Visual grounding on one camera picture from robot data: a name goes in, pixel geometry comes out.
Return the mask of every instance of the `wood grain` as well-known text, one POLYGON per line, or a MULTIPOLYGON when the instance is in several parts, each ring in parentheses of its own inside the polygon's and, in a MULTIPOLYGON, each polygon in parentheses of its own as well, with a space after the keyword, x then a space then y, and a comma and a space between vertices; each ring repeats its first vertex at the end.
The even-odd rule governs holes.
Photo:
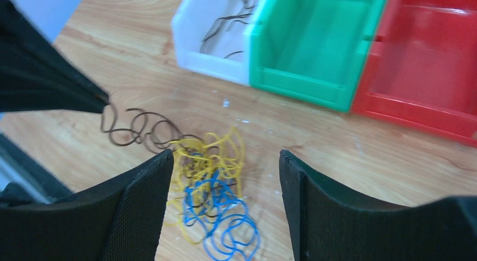
MULTIPOLYGON (((247 153, 243 191, 263 241, 257 260, 293 259, 278 181, 281 149, 355 190, 398 204, 477 194, 474 148, 177 68, 169 24, 180 2, 84 0, 55 46, 109 91, 120 110, 158 111, 198 135, 238 125, 247 153), (229 107, 222 107, 224 99, 229 107)), ((120 121, 129 119, 122 114, 120 121)), ((25 112, 7 114, 0 127, 80 191, 152 156, 141 145, 111 145, 99 122, 99 115, 80 112, 25 112)), ((167 208, 166 220, 175 214, 167 208)), ((178 228, 164 226, 157 260, 191 259, 209 257, 178 228)))

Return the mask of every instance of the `wooden table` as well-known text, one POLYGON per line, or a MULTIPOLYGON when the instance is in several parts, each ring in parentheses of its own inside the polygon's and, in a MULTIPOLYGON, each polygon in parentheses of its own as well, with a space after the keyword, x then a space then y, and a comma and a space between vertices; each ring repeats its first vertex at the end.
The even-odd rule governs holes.
MULTIPOLYGON (((120 110, 158 111, 198 135, 238 125, 246 143, 243 192, 263 241, 257 260, 293 259, 278 180, 281 149, 355 190, 398 204, 477 194, 474 148, 177 68, 169 24, 180 2, 84 0, 55 46, 109 91, 120 110)), ((120 121, 131 117, 121 113, 120 121)), ((26 112, 7 114, 0 127, 80 191, 152 156, 141 145, 113 146, 99 122, 99 115, 80 112, 26 112)), ((166 221, 175 216, 168 208, 166 221)), ((177 227, 164 226, 157 260, 192 259, 209 257, 177 227)))

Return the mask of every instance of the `red bin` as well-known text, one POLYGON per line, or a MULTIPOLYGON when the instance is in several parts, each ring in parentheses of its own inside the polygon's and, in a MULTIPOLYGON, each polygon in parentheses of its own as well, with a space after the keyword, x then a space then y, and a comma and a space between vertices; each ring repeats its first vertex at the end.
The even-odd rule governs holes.
POLYGON ((477 0, 388 0, 352 112, 477 147, 477 0))

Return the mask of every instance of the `blue string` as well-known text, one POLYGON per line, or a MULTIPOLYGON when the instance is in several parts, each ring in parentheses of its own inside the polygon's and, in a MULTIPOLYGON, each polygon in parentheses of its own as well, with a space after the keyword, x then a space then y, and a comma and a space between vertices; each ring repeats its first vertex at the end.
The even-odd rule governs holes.
POLYGON ((195 183, 194 187, 186 187, 184 190, 186 196, 183 202, 183 223, 186 226, 193 226, 195 223, 199 223, 202 226, 205 231, 205 238, 202 244, 204 246, 205 252, 213 260, 227 261, 238 254, 242 255, 245 261, 249 261, 253 258, 260 247, 260 234, 258 232, 257 225, 249 216, 247 204, 237 198, 237 196, 230 190, 226 182, 223 182, 217 178, 218 172, 215 172, 211 179, 198 181, 195 183), (192 193, 204 183, 210 184, 209 189, 211 189, 210 193, 203 193, 204 199, 207 197, 207 195, 211 195, 211 198, 208 198, 205 204, 200 208, 194 208, 192 193), (236 206, 241 206, 244 212, 230 214, 230 210, 236 206), (215 220, 209 220, 209 217, 206 216, 206 213, 210 212, 211 210, 217 214, 215 220), (220 235, 220 243, 222 244, 223 248, 227 250, 221 250, 216 244, 216 239, 214 238, 216 237, 215 233, 218 227, 226 221, 229 222, 227 229, 220 235), (232 234, 232 231, 235 228, 239 228, 243 224, 248 225, 254 231, 252 238, 248 242, 238 241, 232 234), (212 253, 209 249, 207 241, 210 241, 210 244, 216 253, 225 256, 225 258, 219 259, 215 257, 214 253, 212 253), (255 244, 255 242, 255 248, 248 256, 242 249, 239 248, 251 246, 255 244))

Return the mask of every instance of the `yellow string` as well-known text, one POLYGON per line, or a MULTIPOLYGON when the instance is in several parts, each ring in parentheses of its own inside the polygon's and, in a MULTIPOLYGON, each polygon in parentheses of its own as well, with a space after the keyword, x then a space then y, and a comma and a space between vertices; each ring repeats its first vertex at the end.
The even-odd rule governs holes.
MULTIPOLYGON (((171 180, 171 191, 184 192, 186 187, 195 188, 196 182, 205 179, 211 179, 217 173, 217 179, 231 179, 236 182, 236 196, 242 198, 242 189, 240 174, 244 166, 245 146, 242 137, 235 127, 232 127, 229 133, 220 138, 215 133, 206 133, 204 141, 194 138, 185 138, 182 140, 172 141, 176 150, 174 152, 174 175, 171 180)), ((208 212, 213 210, 207 207, 204 200, 204 193, 210 192, 210 183, 203 183, 191 194, 193 204, 203 204, 199 208, 195 208, 197 213, 204 207, 208 212)), ((192 243, 199 244, 205 238, 199 241, 193 241, 186 231, 186 226, 182 222, 183 217, 183 197, 174 198, 167 202, 168 205, 174 206, 178 211, 177 221, 174 223, 165 223, 169 226, 179 226, 184 238, 192 243)))

